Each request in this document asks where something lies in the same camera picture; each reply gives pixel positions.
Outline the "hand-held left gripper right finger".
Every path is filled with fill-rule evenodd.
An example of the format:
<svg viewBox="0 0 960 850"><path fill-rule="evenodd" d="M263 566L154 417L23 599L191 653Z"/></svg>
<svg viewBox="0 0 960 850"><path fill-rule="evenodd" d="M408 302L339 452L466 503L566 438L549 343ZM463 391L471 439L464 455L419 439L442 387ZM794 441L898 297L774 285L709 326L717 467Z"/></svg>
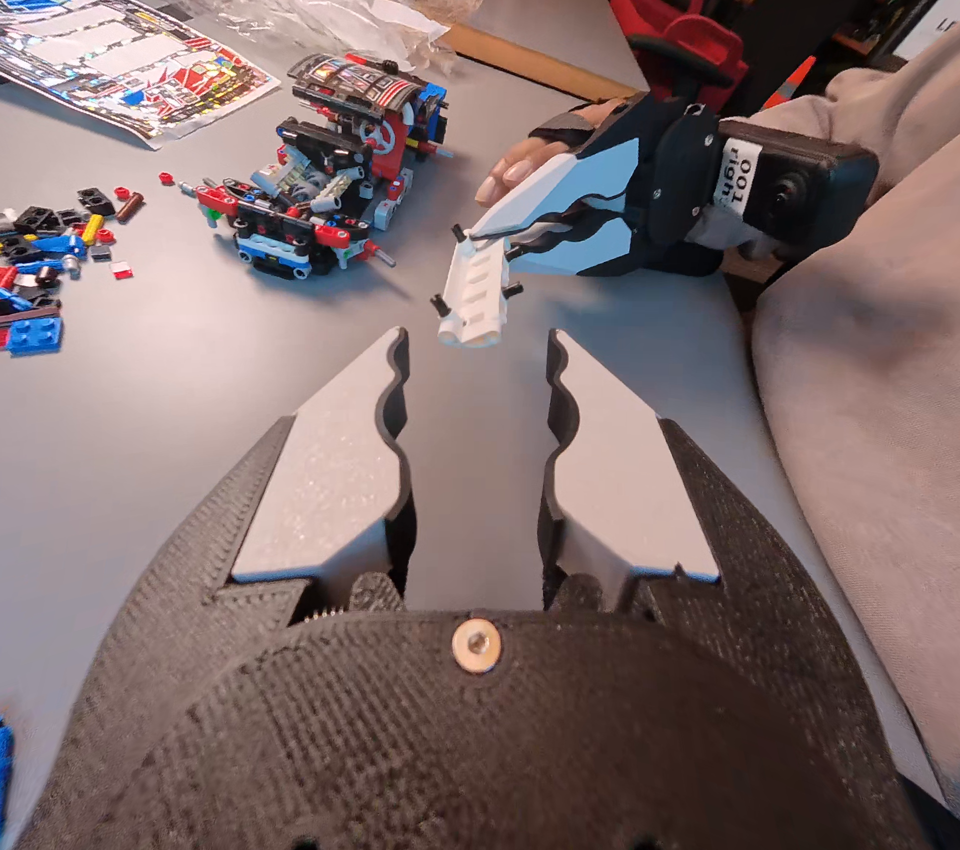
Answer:
<svg viewBox="0 0 960 850"><path fill-rule="evenodd" d="M575 576L599 607L641 581L718 584L721 570L657 413L566 331L549 331L547 427L555 440L537 518L544 608Z"/></svg>

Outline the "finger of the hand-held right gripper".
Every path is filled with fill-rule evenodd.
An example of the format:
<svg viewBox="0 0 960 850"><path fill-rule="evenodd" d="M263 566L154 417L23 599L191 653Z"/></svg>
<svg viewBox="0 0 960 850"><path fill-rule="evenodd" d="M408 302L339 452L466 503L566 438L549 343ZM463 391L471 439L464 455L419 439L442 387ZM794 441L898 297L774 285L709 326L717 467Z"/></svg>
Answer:
<svg viewBox="0 0 960 850"><path fill-rule="evenodd" d="M510 238L526 254L511 273L572 276L629 254L634 231L618 213L580 213L571 222L540 222Z"/></svg>
<svg viewBox="0 0 960 850"><path fill-rule="evenodd" d="M584 151L552 157L502 196L468 231L474 241L522 233L553 220L577 202L621 212L627 186L639 166L641 141L630 138L591 155Z"/></svg>

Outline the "partly built lego truck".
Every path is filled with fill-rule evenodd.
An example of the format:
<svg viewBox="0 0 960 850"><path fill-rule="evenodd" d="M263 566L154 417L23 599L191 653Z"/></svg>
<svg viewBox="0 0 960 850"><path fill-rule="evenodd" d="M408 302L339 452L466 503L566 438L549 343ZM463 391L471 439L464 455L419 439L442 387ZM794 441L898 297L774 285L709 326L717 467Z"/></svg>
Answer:
<svg viewBox="0 0 960 850"><path fill-rule="evenodd" d="M180 183L207 222L224 221L246 265L289 280L352 261L396 262L377 242L410 191L414 162L450 157L445 87L359 52L315 53L289 70L292 93L321 123L276 126L276 161L249 181Z"/></svg>

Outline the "red plastic chair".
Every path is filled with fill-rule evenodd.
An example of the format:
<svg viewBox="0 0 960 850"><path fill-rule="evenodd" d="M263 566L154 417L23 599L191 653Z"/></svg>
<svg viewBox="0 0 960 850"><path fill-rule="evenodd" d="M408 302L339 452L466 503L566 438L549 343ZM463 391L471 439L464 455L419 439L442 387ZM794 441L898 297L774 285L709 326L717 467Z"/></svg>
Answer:
<svg viewBox="0 0 960 850"><path fill-rule="evenodd" d="M702 15L704 0L609 0L651 93L693 92L721 113L749 68L742 39Z"/></svg>

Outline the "person's right hand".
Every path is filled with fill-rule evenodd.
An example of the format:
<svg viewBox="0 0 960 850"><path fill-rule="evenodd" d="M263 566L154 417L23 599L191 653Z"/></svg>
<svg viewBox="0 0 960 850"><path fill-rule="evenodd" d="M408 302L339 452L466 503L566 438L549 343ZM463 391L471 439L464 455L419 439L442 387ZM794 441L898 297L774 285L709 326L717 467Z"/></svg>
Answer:
<svg viewBox="0 0 960 850"><path fill-rule="evenodd" d="M476 203L491 208L532 172L569 150L570 147L562 141L551 142L536 136L518 142L489 170L474 196Z"/></svg>

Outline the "pile of mixed lego pieces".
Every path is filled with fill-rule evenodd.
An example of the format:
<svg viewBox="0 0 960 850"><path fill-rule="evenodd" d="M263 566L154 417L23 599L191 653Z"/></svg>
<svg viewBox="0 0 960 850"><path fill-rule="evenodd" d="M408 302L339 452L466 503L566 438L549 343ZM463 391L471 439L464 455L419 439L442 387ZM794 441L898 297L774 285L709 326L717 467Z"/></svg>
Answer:
<svg viewBox="0 0 960 850"><path fill-rule="evenodd" d="M141 193L124 187L113 196L91 187L78 191L74 208L2 211L2 352L21 359L61 350L63 281L78 281L88 264L107 266L113 277L111 262L122 261L114 257L116 229L145 202Z"/></svg>

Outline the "person's beige hoodie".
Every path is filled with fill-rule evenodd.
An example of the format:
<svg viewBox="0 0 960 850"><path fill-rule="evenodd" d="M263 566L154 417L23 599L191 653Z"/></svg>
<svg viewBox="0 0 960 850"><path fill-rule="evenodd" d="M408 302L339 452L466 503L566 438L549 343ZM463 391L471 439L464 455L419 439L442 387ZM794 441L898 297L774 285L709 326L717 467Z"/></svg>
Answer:
<svg viewBox="0 0 960 850"><path fill-rule="evenodd" d="M958 138L763 292L784 470L958 812Z"/></svg>

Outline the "orange traffic cone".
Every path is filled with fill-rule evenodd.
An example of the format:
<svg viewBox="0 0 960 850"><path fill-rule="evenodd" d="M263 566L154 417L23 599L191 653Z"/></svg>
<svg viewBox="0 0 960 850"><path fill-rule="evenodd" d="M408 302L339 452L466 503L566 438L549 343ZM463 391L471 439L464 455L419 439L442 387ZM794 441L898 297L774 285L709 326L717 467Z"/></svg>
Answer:
<svg viewBox="0 0 960 850"><path fill-rule="evenodd" d="M798 67L786 77L784 82L774 90L771 96L765 100L761 110L767 110L790 100L810 73L810 70L816 63L816 59L816 56L811 54L802 64L798 65Z"/></svg>

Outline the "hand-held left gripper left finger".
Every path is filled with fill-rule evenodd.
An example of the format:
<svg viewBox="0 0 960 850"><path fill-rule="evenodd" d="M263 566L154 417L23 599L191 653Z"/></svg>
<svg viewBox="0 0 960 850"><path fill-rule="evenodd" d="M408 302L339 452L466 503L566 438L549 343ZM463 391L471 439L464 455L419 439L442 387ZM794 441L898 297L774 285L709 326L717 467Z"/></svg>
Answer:
<svg viewBox="0 0 960 850"><path fill-rule="evenodd" d="M417 538L407 422L409 335L392 327L296 411L232 578L404 584Z"/></svg>

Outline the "person's right forearm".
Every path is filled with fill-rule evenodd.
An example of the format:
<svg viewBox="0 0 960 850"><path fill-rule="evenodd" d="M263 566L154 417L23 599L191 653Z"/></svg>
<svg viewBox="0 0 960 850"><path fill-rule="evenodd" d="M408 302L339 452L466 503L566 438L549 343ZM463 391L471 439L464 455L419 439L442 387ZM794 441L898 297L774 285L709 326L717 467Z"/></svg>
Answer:
<svg viewBox="0 0 960 850"><path fill-rule="evenodd" d="M918 172L921 185L958 193L959 32L948 30L894 73L846 69L749 123L869 149L879 170L868 205Z"/></svg>

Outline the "white lego panel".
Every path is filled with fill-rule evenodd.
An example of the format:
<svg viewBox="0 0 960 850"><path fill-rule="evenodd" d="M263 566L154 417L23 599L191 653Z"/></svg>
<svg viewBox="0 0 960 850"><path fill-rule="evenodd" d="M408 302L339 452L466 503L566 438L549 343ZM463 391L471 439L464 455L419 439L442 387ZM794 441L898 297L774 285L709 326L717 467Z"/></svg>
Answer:
<svg viewBox="0 0 960 850"><path fill-rule="evenodd" d="M460 348L484 348L502 338L507 321L508 300L501 289L510 284L510 270L503 260L508 238L484 238L476 242L455 242L451 263L441 295L452 309L451 316L439 319L438 342Z"/></svg>

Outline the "holographic sticker sheet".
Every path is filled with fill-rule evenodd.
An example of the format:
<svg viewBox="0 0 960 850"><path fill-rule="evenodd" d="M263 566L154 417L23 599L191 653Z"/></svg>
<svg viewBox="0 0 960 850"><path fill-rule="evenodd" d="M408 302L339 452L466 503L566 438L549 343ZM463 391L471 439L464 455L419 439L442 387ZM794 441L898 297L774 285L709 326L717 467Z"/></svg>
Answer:
<svg viewBox="0 0 960 850"><path fill-rule="evenodd" d="M1 75L151 149L282 85L224 42L138 0L1 0Z"/></svg>

